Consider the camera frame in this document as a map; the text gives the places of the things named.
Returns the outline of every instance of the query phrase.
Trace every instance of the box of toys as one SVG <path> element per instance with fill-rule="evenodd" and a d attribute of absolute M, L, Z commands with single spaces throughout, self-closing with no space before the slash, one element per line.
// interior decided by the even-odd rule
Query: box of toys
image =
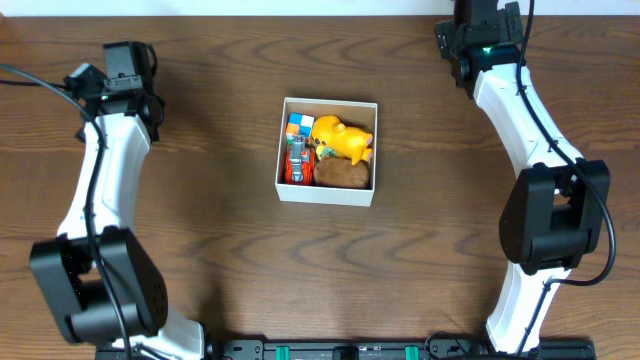
<path fill-rule="evenodd" d="M 280 201 L 371 206 L 378 104 L 285 98 L 276 168 Z"/>

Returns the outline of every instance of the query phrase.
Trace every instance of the orange block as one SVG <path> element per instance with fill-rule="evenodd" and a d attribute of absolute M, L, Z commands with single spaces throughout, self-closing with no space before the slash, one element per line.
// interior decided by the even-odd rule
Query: orange block
<path fill-rule="evenodd" d="M 298 135 L 300 133 L 300 125 L 287 124 L 287 135 Z"/>

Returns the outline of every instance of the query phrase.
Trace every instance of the stuffed animal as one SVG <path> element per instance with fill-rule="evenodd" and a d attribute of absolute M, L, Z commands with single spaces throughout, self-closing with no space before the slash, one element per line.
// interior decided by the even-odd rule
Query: stuffed animal
<path fill-rule="evenodd" d="M 351 165 L 358 161 L 371 161 L 373 150 L 367 148 L 373 135 L 355 127 L 346 127 L 337 116 L 326 115 L 316 119 L 311 130 L 311 141 L 334 149 L 339 155 L 351 159 Z"/>
<path fill-rule="evenodd" d="M 318 186 L 365 189 L 369 184 L 369 168 L 363 161 L 353 166 L 346 158 L 326 158 L 313 170 Z"/>

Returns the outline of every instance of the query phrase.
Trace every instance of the white wall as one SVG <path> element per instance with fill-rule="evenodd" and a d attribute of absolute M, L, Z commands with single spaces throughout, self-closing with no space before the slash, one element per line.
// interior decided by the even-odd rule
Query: white wall
<path fill-rule="evenodd" d="M 528 0 L 520 7 L 528 13 Z M 0 0 L 5 16 L 446 15 L 452 9 L 452 0 Z M 535 13 L 640 15 L 640 0 L 538 0 Z"/>

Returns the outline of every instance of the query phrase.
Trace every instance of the wooden table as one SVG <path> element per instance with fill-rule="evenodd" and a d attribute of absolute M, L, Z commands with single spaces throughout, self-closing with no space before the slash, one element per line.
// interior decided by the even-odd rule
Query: wooden table
<path fill-rule="evenodd" d="M 138 238 L 170 303 L 220 337 L 425 338 L 478 333 L 507 261 L 498 218 L 514 183 L 488 118 L 456 89 L 442 17 L 7 19 L 0 62 L 60 81 L 101 45 L 152 43 L 161 141 L 147 155 Z M 563 287 L 544 336 L 640 357 L 640 33 L 632 17 L 538 17 L 528 60 L 556 123 L 612 174 L 610 278 Z M 289 204 L 274 184 L 285 96 L 377 102 L 371 208 Z M 67 345 L 28 266 L 75 191 L 80 117 L 43 89 L 0 87 L 0 358 L 89 359 Z M 574 271 L 602 268 L 606 234 Z"/>

